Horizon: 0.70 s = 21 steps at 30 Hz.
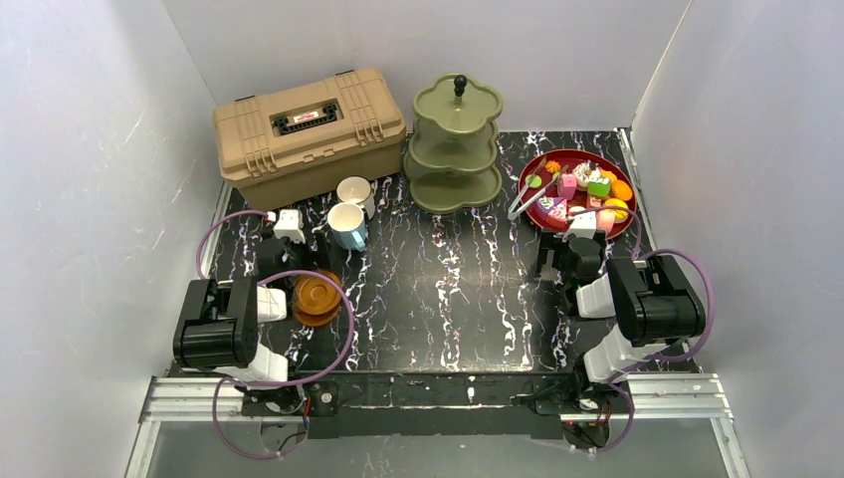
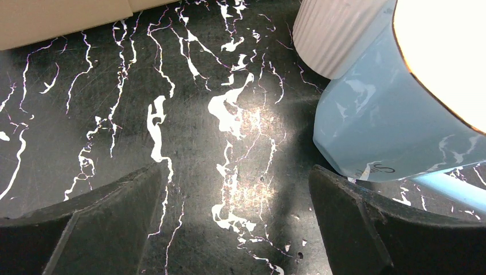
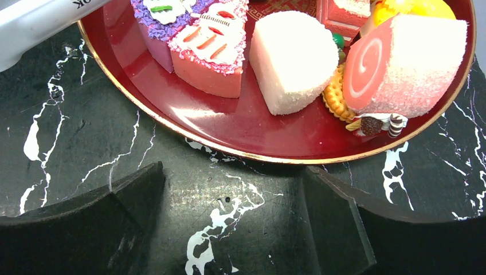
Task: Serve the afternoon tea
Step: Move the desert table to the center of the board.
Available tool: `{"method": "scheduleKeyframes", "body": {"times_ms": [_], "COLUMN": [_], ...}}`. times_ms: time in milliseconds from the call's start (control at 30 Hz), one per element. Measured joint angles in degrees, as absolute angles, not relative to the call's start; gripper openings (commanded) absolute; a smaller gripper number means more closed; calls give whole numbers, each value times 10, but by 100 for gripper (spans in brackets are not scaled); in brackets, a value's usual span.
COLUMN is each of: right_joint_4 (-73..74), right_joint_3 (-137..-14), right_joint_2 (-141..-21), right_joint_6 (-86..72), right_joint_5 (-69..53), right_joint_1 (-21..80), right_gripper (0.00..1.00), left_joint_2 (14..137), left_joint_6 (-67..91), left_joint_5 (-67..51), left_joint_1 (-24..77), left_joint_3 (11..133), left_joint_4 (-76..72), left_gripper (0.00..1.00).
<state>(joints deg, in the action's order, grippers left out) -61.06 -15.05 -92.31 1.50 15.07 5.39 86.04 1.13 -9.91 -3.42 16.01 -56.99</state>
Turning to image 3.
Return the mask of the white plastic tongs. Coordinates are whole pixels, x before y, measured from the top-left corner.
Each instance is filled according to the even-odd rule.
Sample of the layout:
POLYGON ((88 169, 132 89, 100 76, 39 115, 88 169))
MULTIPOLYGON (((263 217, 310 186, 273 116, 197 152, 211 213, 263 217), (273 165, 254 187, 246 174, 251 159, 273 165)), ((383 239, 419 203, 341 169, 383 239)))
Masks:
POLYGON ((109 0, 1 1, 1 71, 22 55, 109 0))

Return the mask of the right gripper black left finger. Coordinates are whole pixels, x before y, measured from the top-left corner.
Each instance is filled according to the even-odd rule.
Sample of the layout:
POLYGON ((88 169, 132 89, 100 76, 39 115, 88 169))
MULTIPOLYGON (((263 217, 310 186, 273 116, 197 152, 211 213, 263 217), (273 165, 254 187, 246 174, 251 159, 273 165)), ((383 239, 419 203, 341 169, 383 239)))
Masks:
POLYGON ((2 274, 136 274, 165 186, 163 164, 1 217, 2 274))

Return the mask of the red round lacquer tray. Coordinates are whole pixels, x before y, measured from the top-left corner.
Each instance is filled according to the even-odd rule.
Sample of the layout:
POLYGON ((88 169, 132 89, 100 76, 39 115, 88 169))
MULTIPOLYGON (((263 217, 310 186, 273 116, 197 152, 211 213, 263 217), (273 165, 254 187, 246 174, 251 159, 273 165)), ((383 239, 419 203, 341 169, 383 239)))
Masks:
POLYGON ((138 108, 173 131, 215 150, 262 162, 328 164, 394 148, 432 125, 454 102, 473 64, 477 24, 472 1, 449 5, 468 22, 464 60, 444 97, 429 113, 411 119, 395 139, 385 134, 354 136, 321 100, 296 114, 271 115, 249 65, 244 65, 240 98, 198 91, 155 61, 129 1, 110 1, 79 20, 78 26, 107 77, 138 108))

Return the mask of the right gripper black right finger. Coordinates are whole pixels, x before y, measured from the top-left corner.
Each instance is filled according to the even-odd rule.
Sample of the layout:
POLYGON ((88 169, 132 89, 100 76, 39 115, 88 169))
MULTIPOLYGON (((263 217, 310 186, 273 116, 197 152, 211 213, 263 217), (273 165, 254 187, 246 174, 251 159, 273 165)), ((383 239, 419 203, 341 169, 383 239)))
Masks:
POLYGON ((484 274, 485 218, 393 205, 316 167, 303 193, 321 274, 484 274))

